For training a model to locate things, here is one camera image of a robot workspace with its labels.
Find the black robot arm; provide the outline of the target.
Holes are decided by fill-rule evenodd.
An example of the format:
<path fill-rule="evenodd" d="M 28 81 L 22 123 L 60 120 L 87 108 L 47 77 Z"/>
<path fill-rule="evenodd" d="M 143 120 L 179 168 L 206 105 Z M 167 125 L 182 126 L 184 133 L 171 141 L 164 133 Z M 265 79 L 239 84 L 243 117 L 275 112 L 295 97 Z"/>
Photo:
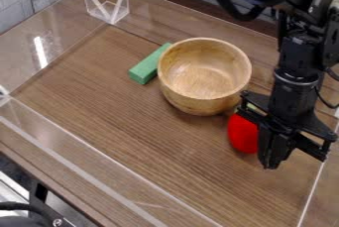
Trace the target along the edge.
<path fill-rule="evenodd" d="M 337 134 L 315 115 L 323 78 L 339 81 L 339 0 L 217 0 L 241 21 L 278 12 L 279 60 L 270 95 L 245 91 L 239 115 L 258 126 L 258 159 L 277 169 L 294 150 L 327 159 Z"/>

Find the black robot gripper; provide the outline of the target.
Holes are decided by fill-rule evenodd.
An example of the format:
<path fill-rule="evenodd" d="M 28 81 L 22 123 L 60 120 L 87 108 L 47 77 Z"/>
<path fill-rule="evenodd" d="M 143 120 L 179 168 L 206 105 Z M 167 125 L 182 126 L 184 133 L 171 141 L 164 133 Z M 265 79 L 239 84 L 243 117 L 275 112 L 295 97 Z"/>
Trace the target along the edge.
<path fill-rule="evenodd" d="M 271 95 L 242 93 L 239 114 L 258 126 L 258 159 L 275 170 L 299 149 L 325 162 L 338 136 L 315 115 L 321 75 L 294 76 L 274 72 Z"/>

